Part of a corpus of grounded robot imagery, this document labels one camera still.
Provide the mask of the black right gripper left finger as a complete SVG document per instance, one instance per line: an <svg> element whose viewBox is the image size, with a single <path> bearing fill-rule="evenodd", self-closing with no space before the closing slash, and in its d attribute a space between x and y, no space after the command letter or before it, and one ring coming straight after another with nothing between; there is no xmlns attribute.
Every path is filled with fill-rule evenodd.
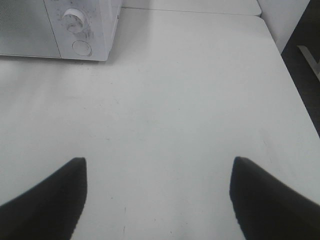
<svg viewBox="0 0 320 240"><path fill-rule="evenodd" d="M87 163L76 157L0 207L2 240L69 240L88 192Z"/></svg>

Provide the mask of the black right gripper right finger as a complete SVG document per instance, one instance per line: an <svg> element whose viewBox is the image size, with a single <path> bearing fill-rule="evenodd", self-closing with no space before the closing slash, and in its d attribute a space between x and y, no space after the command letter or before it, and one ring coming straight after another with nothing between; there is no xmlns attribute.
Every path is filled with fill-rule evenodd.
<svg viewBox="0 0 320 240"><path fill-rule="evenodd" d="M248 158L234 159L229 196L247 240L320 238L320 206Z"/></svg>

